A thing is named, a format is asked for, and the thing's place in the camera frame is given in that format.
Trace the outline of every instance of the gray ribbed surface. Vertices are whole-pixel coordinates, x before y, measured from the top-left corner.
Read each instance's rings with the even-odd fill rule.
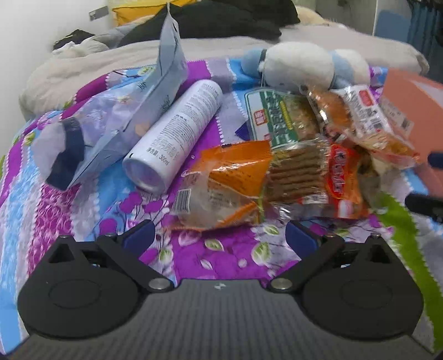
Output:
[[[218,284],[225,284],[218,290]],[[13,360],[427,360],[408,337],[382,343],[345,340],[319,329],[286,294],[258,281],[184,280],[150,295],[139,313],[99,338],[31,336]]]

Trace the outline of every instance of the metal screw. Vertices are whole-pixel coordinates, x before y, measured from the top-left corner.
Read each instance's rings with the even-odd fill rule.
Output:
[[[165,278],[155,278],[149,282],[149,287],[154,290],[165,290],[171,285],[171,282]]]
[[[287,290],[292,287],[292,281],[285,278],[277,278],[271,281],[271,286],[277,290]]]

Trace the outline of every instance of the black circular base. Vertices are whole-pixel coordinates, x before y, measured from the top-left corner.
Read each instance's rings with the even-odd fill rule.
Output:
[[[336,335],[379,340],[412,331],[423,303],[413,280],[391,264],[366,262],[312,278],[302,294],[308,316]]]
[[[122,324],[135,309],[138,297],[135,283],[117,271],[66,262],[57,264],[56,271],[32,276],[17,305],[24,324],[34,332],[78,339]]]

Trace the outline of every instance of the floral bedspread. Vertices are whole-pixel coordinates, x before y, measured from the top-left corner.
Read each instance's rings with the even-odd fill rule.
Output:
[[[27,332],[19,318],[16,299],[20,288],[59,234],[77,241],[93,241],[103,233],[121,234],[144,219],[155,223],[152,246],[140,260],[174,283],[183,278],[259,279],[268,282],[299,261],[287,245],[285,223],[268,221],[199,234],[168,231],[169,214],[182,174],[202,149],[240,142],[235,130],[246,120],[243,90],[259,85],[244,75],[237,59],[209,59],[189,63],[189,77],[180,92],[193,82],[211,78],[224,91],[223,104],[186,160],[169,193],[161,197],[137,189],[123,172],[121,161],[93,180],[62,192],[46,185],[34,163],[31,143],[50,122],[75,112],[92,96],[125,81],[133,81],[151,67],[119,70],[80,89],[64,111],[35,119],[20,131],[2,160],[0,183],[0,351],[11,351]],[[372,231],[381,232],[410,270],[424,294],[426,309],[416,337],[429,349],[443,347],[443,230],[428,219],[411,216],[403,207],[411,191],[426,192],[412,171],[397,172],[384,181],[384,214],[350,226],[340,221],[312,220],[304,224],[323,234],[335,231],[347,241],[363,242]]]

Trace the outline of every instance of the green label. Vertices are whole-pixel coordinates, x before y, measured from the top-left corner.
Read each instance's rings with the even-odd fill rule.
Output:
[[[297,142],[286,105],[295,95],[271,89],[258,89],[245,94],[248,128],[252,140],[269,140],[271,148]]]

